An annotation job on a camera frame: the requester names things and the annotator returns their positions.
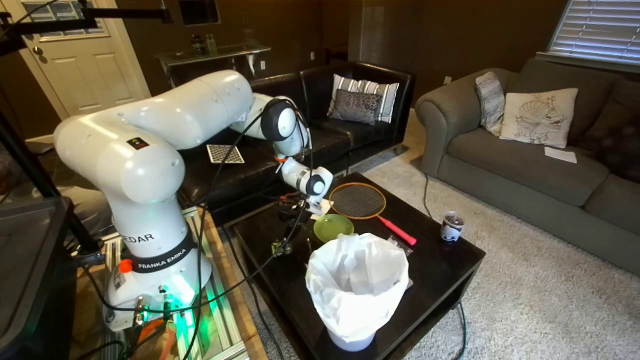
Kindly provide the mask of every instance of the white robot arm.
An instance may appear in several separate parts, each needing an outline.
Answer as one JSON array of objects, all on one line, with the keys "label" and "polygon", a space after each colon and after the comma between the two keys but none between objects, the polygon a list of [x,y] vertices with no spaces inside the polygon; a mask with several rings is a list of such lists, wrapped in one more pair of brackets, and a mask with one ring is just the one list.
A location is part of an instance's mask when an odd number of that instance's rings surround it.
[{"label": "white robot arm", "polygon": [[[310,141],[307,129],[287,101],[253,94],[247,80],[231,70],[156,97],[71,117],[56,128],[60,158],[104,193],[130,252],[123,261],[127,266],[114,271],[108,284],[111,305],[132,308],[143,296],[153,309],[162,309],[167,299],[187,306],[199,291],[198,261],[203,279],[208,278],[211,265],[194,249],[175,196],[184,178],[177,150],[196,147],[226,127],[271,140],[276,156],[286,159],[282,179],[307,194],[311,212],[319,211],[332,174],[322,167],[311,171],[291,157]],[[105,316],[113,330],[131,326],[132,318],[126,311]]]}]

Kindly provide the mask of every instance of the green bowl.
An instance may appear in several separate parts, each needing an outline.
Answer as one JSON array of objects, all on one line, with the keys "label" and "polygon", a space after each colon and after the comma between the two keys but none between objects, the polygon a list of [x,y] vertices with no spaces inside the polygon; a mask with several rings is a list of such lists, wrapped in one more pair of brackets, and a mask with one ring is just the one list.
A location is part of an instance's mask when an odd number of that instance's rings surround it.
[{"label": "green bowl", "polygon": [[326,243],[337,238],[339,234],[353,234],[353,223],[342,215],[326,214],[316,220],[314,233],[321,242]]}]

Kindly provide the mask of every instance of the plastic bag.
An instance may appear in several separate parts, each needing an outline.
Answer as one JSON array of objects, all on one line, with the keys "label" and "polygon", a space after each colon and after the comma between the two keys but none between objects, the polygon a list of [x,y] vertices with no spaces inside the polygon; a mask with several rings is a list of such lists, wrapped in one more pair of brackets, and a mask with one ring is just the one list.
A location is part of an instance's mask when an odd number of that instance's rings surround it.
[{"label": "plastic bag", "polygon": [[311,254],[307,290],[324,325],[350,342],[394,314],[409,282],[404,252],[373,234],[339,235]]}]

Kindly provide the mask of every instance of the black table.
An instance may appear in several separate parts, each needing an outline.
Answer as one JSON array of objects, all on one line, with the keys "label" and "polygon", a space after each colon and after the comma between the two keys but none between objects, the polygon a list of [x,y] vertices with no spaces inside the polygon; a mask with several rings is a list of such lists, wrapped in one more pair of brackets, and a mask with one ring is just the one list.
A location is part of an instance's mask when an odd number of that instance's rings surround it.
[{"label": "black table", "polygon": [[[312,249],[322,243],[313,234],[313,220],[293,241],[293,253],[280,256],[264,267],[256,281],[269,308],[302,359],[401,359],[454,306],[458,304],[484,258],[484,251],[460,238],[448,244],[440,239],[440,224],[398,199],[361,174],[336,179],[333,187],[350,182],[371,184],[385,195],[381,216],[417,239],[409,255],[409,278],[413,286],[402,297],[396,312],[371,345],[360,352],[346,352],[333,344],[316,313],[305,285],[305,263]],[[382,238],[391,234],[377,218],[352,220],[356,233]],[[270,206],[233,225],[251,271],[271,255],[271,243],[283,236],[286,223]]]}]

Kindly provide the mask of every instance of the door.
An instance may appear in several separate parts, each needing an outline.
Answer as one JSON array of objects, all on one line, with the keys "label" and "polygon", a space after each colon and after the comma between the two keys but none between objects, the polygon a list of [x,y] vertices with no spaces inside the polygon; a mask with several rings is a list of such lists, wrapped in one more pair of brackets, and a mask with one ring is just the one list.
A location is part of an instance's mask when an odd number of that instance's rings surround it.
[{"label": "door", "polygon": [[[14,19],[43,3],[2,0]],[[108,7],[106,0],[88,6]],[[29,20],[83,18],[77,0],[60,0],[36,11]],[[31,55],[68,115],[93,113],[148,97],[113,19],[97,19],[99,28],[42,33],[24,37]]]}]

